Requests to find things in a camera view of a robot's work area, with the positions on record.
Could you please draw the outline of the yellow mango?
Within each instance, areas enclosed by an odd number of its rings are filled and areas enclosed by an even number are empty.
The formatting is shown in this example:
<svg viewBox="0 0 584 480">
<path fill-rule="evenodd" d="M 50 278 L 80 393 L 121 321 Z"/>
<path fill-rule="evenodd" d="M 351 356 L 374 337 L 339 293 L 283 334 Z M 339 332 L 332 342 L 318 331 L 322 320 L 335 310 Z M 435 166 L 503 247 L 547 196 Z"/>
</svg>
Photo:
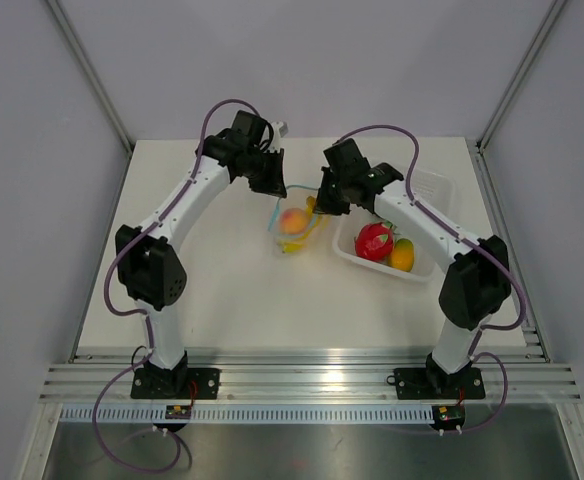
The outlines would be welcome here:
<svg viewBox="0 0 584 480">
<path fill-rule="evenodd" d="M 314 214 L 314 208 L 316 205 L 316 199 L 312 196 L 306 198 L 306 212 L 310 215 Z"/>
</svg>

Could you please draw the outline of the orange peach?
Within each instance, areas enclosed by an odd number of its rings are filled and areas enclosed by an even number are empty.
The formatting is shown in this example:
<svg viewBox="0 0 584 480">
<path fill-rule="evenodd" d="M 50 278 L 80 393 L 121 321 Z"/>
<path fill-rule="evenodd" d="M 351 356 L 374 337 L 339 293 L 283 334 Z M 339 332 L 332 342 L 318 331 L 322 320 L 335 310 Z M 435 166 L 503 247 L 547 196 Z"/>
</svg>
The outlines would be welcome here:
<svg viewBox="0 0 584 480">
<path fill-rule="evenodd" d="M 299 235 L 310 222 L 310 216 L 301 208 L 284 210 L 278 220 L 279 232 L 283 235 Z"/>
</svg>

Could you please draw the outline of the clear zip top bag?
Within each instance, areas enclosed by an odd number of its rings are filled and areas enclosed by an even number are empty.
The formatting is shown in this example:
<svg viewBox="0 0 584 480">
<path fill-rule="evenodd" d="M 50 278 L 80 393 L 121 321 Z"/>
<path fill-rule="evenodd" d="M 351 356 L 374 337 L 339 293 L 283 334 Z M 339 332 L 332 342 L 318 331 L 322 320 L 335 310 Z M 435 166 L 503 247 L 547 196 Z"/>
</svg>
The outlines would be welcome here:
<svg viewBox="0 0 584 480">
<path fill-rule="evenodd" d="M 319 243 L 330 218 L 314 211 L 317 198 L 317 188 L 292 184 L 276 201 L 267 230 L 277 254 L 297 255 Z"/>
</svg>

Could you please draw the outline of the yellow banana bunch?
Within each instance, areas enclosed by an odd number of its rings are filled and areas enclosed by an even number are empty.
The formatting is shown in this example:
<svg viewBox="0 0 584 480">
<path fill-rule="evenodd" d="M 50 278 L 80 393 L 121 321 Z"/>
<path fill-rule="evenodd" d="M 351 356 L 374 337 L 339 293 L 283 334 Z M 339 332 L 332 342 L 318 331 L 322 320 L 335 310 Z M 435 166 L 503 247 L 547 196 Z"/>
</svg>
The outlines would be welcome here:
<svg viewBox="0 0 584 480">
<path fill-rule="evenodd" d="M 324 225 L 317 224 L 299 235 L 280 236 L 275 242 L 283 254 L 296 254 L 317 245 L 323 230 Z"/>
</svg>

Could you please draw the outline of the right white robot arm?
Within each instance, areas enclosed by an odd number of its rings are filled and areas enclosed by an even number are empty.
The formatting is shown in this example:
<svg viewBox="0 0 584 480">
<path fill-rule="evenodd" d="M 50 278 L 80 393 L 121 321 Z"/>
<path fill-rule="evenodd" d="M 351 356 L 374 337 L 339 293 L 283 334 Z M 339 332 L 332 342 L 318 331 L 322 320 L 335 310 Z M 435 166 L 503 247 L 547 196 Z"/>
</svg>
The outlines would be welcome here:
<svg viewBox="0 0 584 480">
<path fill-rule="evenodd" d="M 411 189 L 412 169 L 403 176 L 387 163 L 372 167 L 361 158 L 332 163 L 322 173 L 318 212 L 338 216 L 360 207 L 406 233 L 444 274 L 438 304 L 445 321 L 423 375 L 432 393 L 450 395 L 468 379 L 483 331 L 507 328 L 489 323 L 514 286 L 505 242 L 496 235 L 482 239 L 421 201 Z"/>
</svg>

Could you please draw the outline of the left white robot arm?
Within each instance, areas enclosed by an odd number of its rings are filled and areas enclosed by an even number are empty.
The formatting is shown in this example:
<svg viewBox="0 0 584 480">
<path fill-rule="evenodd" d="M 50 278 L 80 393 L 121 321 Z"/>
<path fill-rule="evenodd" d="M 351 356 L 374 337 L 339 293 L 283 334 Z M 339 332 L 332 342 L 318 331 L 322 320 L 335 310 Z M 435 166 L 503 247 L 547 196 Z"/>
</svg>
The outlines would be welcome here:
<svg viewBox="0 0 584 480">
<path fill-rule="evenodd" d="M 188 359 L 180 338 L 176 303 L 185 291 L 187 274 L 178 252 L 196 221 L 238 177 L 256 193 L 284 198 L 284 122 L 266 128 L 265 139 L 225 129 L 207 137 L 196 149 L 196 161 L 159 209 L 137 227 L 121 226 L 115 235 L 115 264 L 108 271 L 125 287 L 144 315 L 148 350 L 136 372 L 137 382 L 167 398 L 180 396 L 188 385 Z"/>
</svg>

